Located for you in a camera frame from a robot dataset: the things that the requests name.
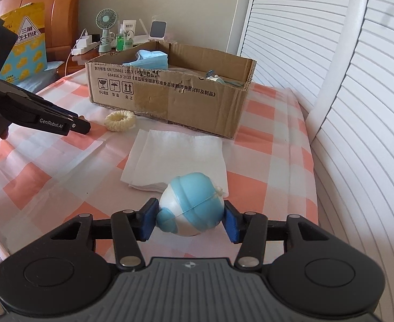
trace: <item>green bottle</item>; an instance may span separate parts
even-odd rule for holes
[[[124,38],[124,50],[131,50],[133,48],[133,39],[132,38],[128,38],[129,36],[126,36]]]
[[[124,50],[124,25],[121,24],[119,34],[117,34],[117,51]]]

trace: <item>small fan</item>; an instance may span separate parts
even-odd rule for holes
[[[110,8],[105,8],[101,10],[95,18],[95,23],[97,24],[97,26],[100,29],[103,29],[102,37],[100,38],[100,53],[109,52],[112,49],[110,43],[113,40],[113,37],[110,37],[109,35],[114,33],[110,32],[109,29],[115,25],[117,19],[118,17],[116,12]]]

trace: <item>white louvered door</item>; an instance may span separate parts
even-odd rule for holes
[[[349,0],[253,0],[241,54],[254,81],[291,88],[309,112],[336,50]]]
[[[372,257],[387,285],[376,310],[394,321],[394,0],[365,0],[360,32],[332,101],[349,0],[251,0],[241,55],[254,81],[290,87],[309,112],[320,225]],[[315,115],[321,118],[313,121]]]

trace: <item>yellow snack bag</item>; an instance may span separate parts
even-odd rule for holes
[[[0,72],[0,79],[10,83],[22,81],[45,70],[45,5],[30,3],[0,17],[4,26],[18,35]]]

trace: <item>white napkin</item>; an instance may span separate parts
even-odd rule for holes
[[[220,138],[139,130],[121,181],[136,189],[163,192],[174,177],[192,172],[206,174],[228,196]]]

